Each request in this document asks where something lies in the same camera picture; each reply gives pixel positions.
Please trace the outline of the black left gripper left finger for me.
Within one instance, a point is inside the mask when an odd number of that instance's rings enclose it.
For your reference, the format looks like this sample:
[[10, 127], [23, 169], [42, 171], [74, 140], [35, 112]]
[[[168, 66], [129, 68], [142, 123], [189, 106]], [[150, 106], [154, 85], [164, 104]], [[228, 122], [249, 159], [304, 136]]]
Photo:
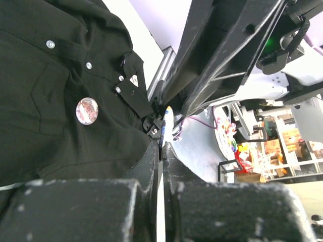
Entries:
[[121, 179], [1, 187], [1, 241], [156, 241], [158, 145]]

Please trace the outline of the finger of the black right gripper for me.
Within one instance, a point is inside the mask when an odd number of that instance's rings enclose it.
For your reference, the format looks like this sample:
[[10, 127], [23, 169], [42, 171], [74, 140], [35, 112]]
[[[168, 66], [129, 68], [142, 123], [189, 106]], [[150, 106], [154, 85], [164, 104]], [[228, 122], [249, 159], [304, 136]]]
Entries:
[[242, 1], [191, 2], [176, 58], [160, 94], [160, 103], [170, 102], [201, 76], [241, 11]]
[[200, 77], [180, 92], [180, 113], [190, 116], [237, 92], [256, 65], [286, 1], [242, 1], [242, 11]]

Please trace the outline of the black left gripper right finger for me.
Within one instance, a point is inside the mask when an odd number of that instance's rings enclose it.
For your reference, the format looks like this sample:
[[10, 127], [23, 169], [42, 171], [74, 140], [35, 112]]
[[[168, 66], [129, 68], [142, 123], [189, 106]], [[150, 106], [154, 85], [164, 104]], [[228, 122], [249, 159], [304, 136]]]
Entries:
[[278, 183], [207, 183], [163, 147], [166, 241], [315, 241], [300, 199]]

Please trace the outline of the black button-up shirt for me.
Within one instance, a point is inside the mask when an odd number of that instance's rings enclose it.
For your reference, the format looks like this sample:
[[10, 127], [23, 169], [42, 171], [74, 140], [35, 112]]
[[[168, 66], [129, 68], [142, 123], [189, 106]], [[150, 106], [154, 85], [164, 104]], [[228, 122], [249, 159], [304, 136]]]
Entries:
[[[81, 124], [78, 102], [98, 118]], [[145, 155], [142, 59], [102, 1], [1, 1], [1, 185], [122, 178]]]

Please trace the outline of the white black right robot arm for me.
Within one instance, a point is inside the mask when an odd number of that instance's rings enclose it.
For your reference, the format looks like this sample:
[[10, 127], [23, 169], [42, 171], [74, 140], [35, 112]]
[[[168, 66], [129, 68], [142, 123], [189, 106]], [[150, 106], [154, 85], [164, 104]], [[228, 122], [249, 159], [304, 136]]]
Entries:
[[211, 104], [264, 99], [252, 70], [271, 75], [303, 56], [301, 41], [321, 12], [322, 1], [192, 1], [159, 108], [186, 118]]

